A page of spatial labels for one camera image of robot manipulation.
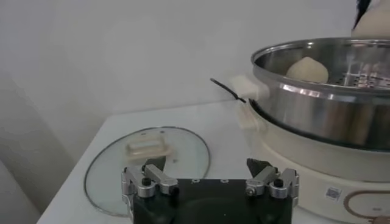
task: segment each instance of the glass lid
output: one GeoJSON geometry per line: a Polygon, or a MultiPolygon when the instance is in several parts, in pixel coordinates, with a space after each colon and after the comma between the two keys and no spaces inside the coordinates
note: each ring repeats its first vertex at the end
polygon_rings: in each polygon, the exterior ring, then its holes
{"type": "Polygon", "coordinates": [[[205,141],[177,127],[146,128],[117,139],[92,161],[84,178],[84,193],[99,211],[127,217],[122,201],[121,172],[126,166],[139,169],[150,158],[165,156],[164,173],[173,178],[204,178],[210,166],[205,141]]]}

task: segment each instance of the label sticker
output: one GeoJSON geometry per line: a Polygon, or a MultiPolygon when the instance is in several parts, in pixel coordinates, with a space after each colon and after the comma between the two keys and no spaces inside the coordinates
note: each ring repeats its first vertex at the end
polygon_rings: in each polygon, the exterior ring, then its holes
{"type": "Polygon", "coordinates": [[[341,190],[335,187],[328,187],[325,197],[332,201],[338,201],[341,195],[341,190]]]}

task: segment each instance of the stainless steel pot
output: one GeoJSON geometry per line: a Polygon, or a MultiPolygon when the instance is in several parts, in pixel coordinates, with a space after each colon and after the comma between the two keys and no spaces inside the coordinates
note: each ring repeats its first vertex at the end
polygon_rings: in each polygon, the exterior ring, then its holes
{"type": "Polygon", "coordinates": [[[293,41],[256,51],[252,63],[269,94],[251,104],[269,121],[318,141],[390,152],[390,40],[293,41]],[[285,77],[304,57],[328,69],[326,84],[285,77]]]}

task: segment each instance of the white table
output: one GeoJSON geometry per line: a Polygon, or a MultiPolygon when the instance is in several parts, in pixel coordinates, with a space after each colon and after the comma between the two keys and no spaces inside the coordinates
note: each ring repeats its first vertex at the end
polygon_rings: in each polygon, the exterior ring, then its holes
{"type": "MultiPolygon", "coordinates": [[[[38,224],[125,224],[129,219],[112,217],[95,210],[83,192],[83,178],[93,158],[114,140],[146,127],[176,126],[200,135],[210,148],[207,178],[249,178],[246,158],[250,157],[235,117],[235,101],[190,107],[120,114],[108,118],[68,179],[45,210],[38,224]]],[[[293,223],[334,224],[329,219],[296,208],[293,223]]]]}

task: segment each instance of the black cable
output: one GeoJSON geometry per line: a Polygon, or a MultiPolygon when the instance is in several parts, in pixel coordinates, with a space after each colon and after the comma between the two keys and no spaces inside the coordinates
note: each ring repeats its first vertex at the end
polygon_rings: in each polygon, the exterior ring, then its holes
{"type": "Polygon", "coordinates": [[[356,25],[360,21],[361,17],[366,13],[370,3],[371,3],[371,0],[358,0],[358,2],[357,2],[358,13],[356,14],[356,20],[355,20],[355,25],[353,26],[353,29],[356,28],[356,25]]]}
{"type": "Polygon", "coordinates": [[[243,98],[240,98],[238,97],[237,93],[233,92],[233,90],[231,90],[229,87],[225,86],[224,84],[220,83],[219,81],[211,78],[210,81],[212,81],[213,83],[217,84],[218,86],[220,86],[222,89],[228,91],[231,95],[233,95],[233,97],[236,99],[236,100],[240,100],[242,101],[243,103],[246,103],[246,101],[243,99],[243,98]]]}

